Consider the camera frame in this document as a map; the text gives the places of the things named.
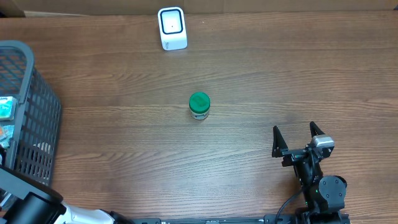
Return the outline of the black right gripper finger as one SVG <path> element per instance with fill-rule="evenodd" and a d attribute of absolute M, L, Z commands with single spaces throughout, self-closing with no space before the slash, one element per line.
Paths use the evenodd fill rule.
<path fill-rule="evenodd" d="M 316 125 L 314 121 L 310 122 L 310 132 L 312 137 L 324 135 L 325 133 Z"/>
<path fill-rule="evenodd" d="M 277 126 L 273 127 L 273 146 L 272 152 L 284 152 L 288 150 L 287 144 Z"/>

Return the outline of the green lid jar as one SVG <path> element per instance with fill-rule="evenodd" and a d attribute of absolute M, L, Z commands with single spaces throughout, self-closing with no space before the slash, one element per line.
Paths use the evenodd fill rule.
<path fill-rule="evenodd" d="M 191 95 L 188 105 L 192 118 L 196 120 L 206 119 L 210 112 L 210 97 L 204 92 L 195 92 Z"/>

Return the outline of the orange tissue pack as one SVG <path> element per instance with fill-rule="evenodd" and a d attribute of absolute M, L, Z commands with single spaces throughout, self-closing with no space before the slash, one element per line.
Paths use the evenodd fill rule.
<path fill-rule="evenodd" d="M 10 146 L 10 139 L 13 138 L 14 125 L 1 126 L 1 147 L 7 149 Z"/>

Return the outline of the green Kleenex tissue pack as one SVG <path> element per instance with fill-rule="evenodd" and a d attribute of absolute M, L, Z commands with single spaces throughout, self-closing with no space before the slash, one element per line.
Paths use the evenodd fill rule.
<path fill-rule="evenodd" d="M 14 119 L 17 100 L 13 96 L 2 96 L 0 99 L 0 119 L 10 121 Z"/>

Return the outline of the brown white snack pouch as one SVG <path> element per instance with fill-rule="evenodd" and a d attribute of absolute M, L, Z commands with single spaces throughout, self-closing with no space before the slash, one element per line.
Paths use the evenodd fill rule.
<path fill-rule="evenodd" d="M 34 144 L 35 147 L 37 147 L 40 151 L 47 153 L 49 155 L 52 155 L 52 146 L 49 143 L 46 142 L 40 142 L 37 144 Z"/>

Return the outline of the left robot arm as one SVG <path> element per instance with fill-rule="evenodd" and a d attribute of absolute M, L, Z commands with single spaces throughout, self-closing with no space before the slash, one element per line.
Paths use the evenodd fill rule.
<path fill-rule="evenodd" d="M 44 184 L 1 166 L 1 205 L 15 196 L 16 201 L 1 217 L 1 223 L 15 224 L 133 224 L 116 212 L 87 210 L 71 206 Z"/>

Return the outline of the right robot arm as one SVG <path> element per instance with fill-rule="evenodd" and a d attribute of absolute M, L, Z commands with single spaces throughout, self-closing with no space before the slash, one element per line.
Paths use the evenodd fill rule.
<path fill-rule="evenodd" d="M 274 126 L 272 130 L 272 157 L 281 157 L 284 167 L 294 168 L 300 190 L 287 199 L 275 217 L 269 220 L 274 223 L 350 223 L 349 216 L 341 213 L 345 207 L 346 180 L 338 175 L 323 175 L 320 167 L 320 162 L 330 157 L 335 148 L 333 138 L 312 121 L 311 141 L 301 149 L 290 150 L 279 128 Z M 305 206 L 284 218 L 284 208 L 299 195 L 303 195 Z"/>

